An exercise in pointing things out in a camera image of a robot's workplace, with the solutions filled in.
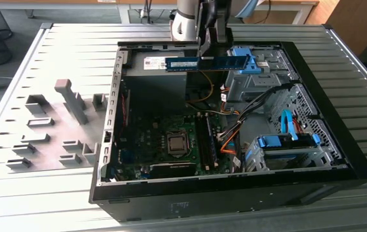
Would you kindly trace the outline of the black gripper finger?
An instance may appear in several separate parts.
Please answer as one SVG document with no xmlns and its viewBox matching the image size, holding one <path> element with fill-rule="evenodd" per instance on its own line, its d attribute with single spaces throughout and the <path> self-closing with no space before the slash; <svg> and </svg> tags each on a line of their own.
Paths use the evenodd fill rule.
<svg viewBox="0 0 367 232">
<path fill-rule="evenodd" d="M 216 32 L 212 27 L 206 28 L 202 32 L 199 32 L 198 36 L 198 56 L 199 62 L 198 62 L 198 69 L 199 71 L 208 71 L 212 70 L 215 65 L 214 60 L 214 43 L 216 42 Z"/>
</svg>

